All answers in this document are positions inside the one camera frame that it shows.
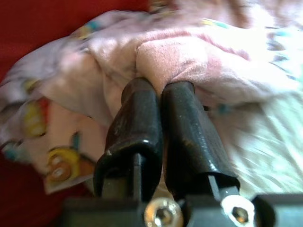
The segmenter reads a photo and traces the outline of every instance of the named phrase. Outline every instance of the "red surface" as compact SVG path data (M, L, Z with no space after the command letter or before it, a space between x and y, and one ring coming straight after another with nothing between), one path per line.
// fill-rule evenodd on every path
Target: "red surface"
M147 0L0 0L0 79L26 53L112 10L146 10Z
M147 0L0 0L0 81L25 54L69 35L95 16L112 10L145 10ZM31 166L0 154L0 226L51 226L68 196L82 196L83 185L45 195Z

